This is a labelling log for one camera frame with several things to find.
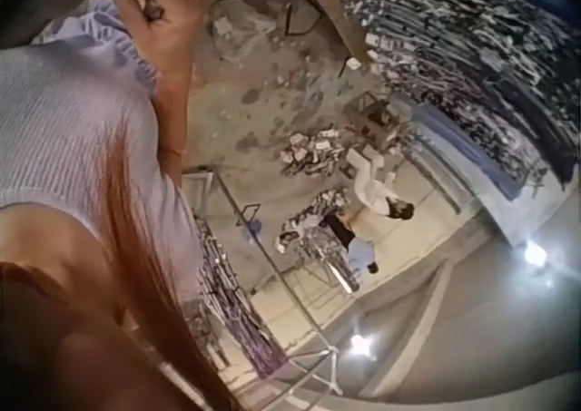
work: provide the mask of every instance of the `metal stand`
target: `metal stand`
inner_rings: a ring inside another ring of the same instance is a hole
[[[262,255],[271,266],[272,272],[276,276],[276,278],[281,282],[281,285],[284,287],[285,291],[289,295],[290,299],[294,302],[295,307],[300,311],[303,317],[310,323],[314,332],[319,336],[320,341],[322,342],[323,349],[317,352],[308,352],[304,354],[297,354],[289,357],[289,364],[295,366],[297,369],[302,371],[304,375],[299,378],[292,386],[287,388],[286,390],[280,392],[276,397],[274,397],[268,404],[263,406],[260,410],[257,411],[270,411],[275,406],[286,400],[287,397],[292,396],[292,393],[295,388],[298,388],[305,384],[309,379],[316,379],[320,381],[322,384],[327,386],[327,389],[317,398],[313,403],[311,403],[306,409],[311,410],[313,409],[318,402],[321,401],[326,395],[334,392],[337,395],[342,395],[343,392],[339,387],[339,383],[337,380],[337,363],[339,358],[339,350],[337,347],[333,346],[327,337],[325,336],[323,330],[320,328],[317,321],[311,315],[311,313],[302,305],[300,302],[299,297],[294,292],[292,287],[286,281],[282,273],[277,268],[274,260],[266,251],[264,246],[262,246],[261,241],[259,238],[254,234],[254,231],[251,230],[250,223],[244,217],[240,207],[236,200],[232,197],[228,187],[224,183],[222,177],[218,174],[216,170],[210,167],[194,167],[190,169],[186,169],[182,172],[182,177],[184,179],[194,179],[196,181],[201,181],[202,186],[200,190],[200,197],[197,198],[197,203],[194,208],[195,212],[201,216],[206,215],[207,212],[207,204],[208,204],[208,197],[211,195],[215,190],[220,190],[224,194],[226,200],[230,203],[234,214],[239,222],[248,230],[249,234],[251,235],[254,243],[261,251]],[[323,364],[330,358],[330,373],[328,377],[322,377],[318,375],[316,372],[319,370]],[[305,365],[303,362],[305,360],[314,359],[314,363],[310,365]]]

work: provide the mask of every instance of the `long hair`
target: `long hair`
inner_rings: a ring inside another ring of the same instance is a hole
[[[174,285],[163,272],[171,266],[170,257],[153,246],[151,219],[140,212],[143,204],[130,183],[126,136],[121,129],[107,143],[100,191],[107,258],[124,302],[160,356],[198,390],[212,410],[240,411],[240,402],[194,341]],[[200,408],[192,403],[192,409]]]

